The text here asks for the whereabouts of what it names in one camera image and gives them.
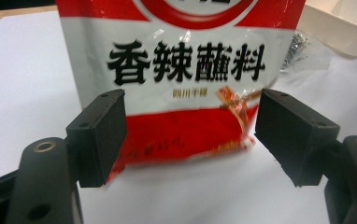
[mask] printed logo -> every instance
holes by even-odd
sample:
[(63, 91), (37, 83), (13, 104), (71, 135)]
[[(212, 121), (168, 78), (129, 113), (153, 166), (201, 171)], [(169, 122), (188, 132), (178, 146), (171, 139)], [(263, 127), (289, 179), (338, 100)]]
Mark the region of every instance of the printed logo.
[[(194, 30), (211, 29), (243, 19), (257, 0), (137, 0), (147, 10), (172, 25)], [(204, 12), (192, 12), (204, 8)]]

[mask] red and white packet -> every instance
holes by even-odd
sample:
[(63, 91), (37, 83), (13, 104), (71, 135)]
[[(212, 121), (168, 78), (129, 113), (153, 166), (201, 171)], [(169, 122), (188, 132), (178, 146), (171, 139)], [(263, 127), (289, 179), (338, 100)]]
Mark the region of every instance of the red and white packet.
[(126, 165), (249, 147), (305, 0), (56, 0), (83, 107), (125, 90)]

